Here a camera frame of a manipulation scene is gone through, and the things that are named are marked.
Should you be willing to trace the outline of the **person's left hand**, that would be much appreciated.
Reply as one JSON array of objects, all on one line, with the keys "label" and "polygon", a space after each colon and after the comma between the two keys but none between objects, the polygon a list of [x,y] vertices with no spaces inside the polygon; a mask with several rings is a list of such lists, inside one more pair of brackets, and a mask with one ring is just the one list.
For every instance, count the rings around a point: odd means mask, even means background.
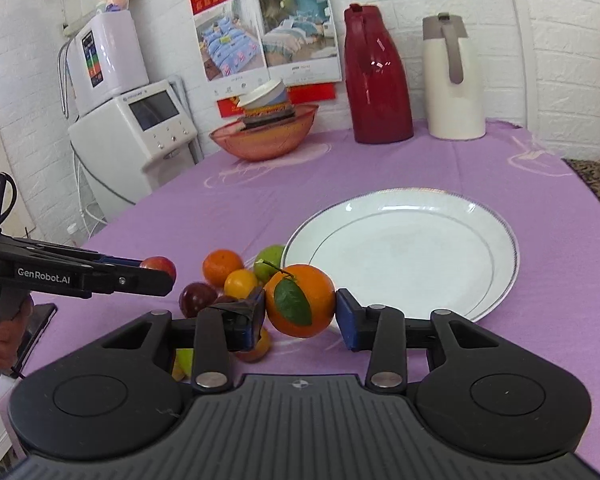
[{"label": "person's left hand", "polygon": [[27,331],[32,309],[32,298],[27,296],[18,313],[11,320],[0,323],[0,370],[8,370],[17,361],[18,348]]}]

